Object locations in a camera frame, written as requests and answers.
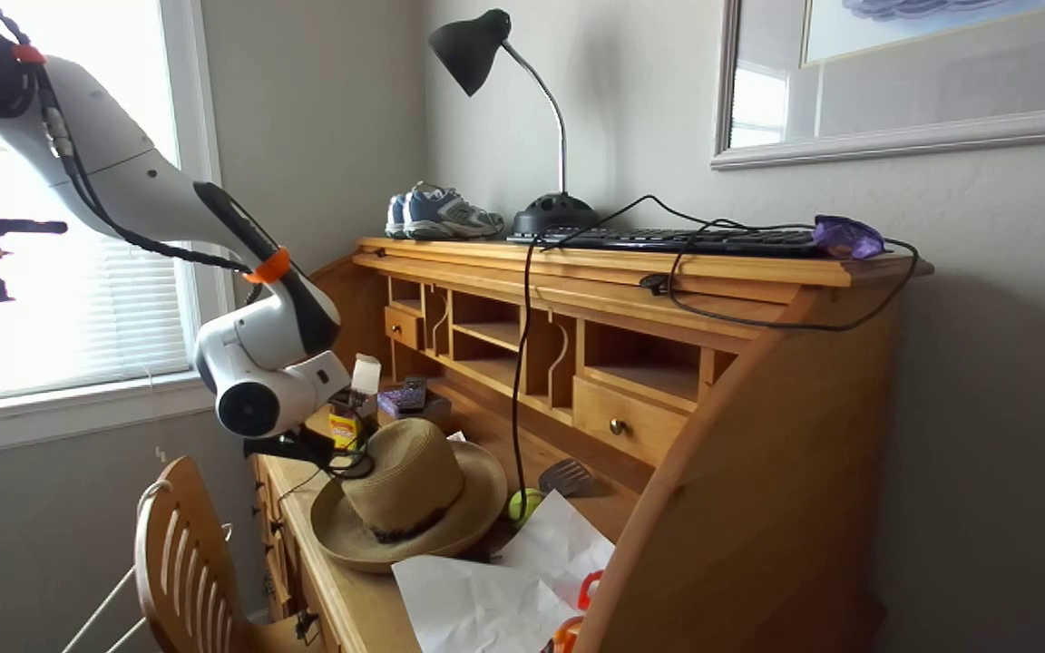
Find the window sill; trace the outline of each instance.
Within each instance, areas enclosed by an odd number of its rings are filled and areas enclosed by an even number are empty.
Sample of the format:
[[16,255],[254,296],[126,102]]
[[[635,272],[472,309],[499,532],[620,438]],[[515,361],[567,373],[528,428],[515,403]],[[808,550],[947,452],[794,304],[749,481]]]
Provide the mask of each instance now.
[[0,451],[210,410],[196,373],[0,403]]

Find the hat brim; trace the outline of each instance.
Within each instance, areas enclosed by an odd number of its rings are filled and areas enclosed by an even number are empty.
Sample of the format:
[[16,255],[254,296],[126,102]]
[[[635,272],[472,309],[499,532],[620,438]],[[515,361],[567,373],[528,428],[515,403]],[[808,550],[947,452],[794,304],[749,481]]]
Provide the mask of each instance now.
[[466,475],[457,502],[423,532],[381,546],[369,527],[351,512],[341,481],[330,481],[313,502],[313,530],[320,548],[351,571],[387,572],[391,564],[409,554],[457,554],[472,548],[499,514],[507,502],[507,480],[499,465],[472,444],[449,444]]

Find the chair back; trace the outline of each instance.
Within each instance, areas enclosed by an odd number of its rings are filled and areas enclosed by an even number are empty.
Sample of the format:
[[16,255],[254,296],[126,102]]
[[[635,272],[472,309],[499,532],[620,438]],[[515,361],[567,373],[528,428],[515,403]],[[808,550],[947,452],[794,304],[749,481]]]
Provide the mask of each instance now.
[[135,588],[161,651],[234,651],[231,554],[192,457],[169,462],[137,503]]

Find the lamp shade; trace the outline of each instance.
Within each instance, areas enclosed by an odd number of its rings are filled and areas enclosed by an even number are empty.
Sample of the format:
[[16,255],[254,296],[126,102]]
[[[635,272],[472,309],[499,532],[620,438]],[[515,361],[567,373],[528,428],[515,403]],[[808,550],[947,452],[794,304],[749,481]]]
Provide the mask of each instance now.
[[475,96],[492,65],[492,53],[513,35],[513,15],[507,12],[486,12],[472,23],[449,23],[438,26],[427,35],[427,49],[438,53],[438,61],[449,70],[457,86],[466,96]]

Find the robotic arm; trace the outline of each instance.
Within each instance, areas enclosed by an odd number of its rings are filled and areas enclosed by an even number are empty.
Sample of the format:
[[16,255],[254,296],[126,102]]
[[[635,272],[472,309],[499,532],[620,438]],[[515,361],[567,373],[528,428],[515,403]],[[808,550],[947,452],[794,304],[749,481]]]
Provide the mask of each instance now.
[[[218,185],[168,162],[123,104],[81,65],[42,58],[6,23],[0,35],[0,139],[10,143],[68,212],[135,248],[254,272],[271,293],[198,328],[196,371],[218,422],[248,438],[282,436],[349,384],[334,302]],[[169,241],[218,242],[231,257]]]

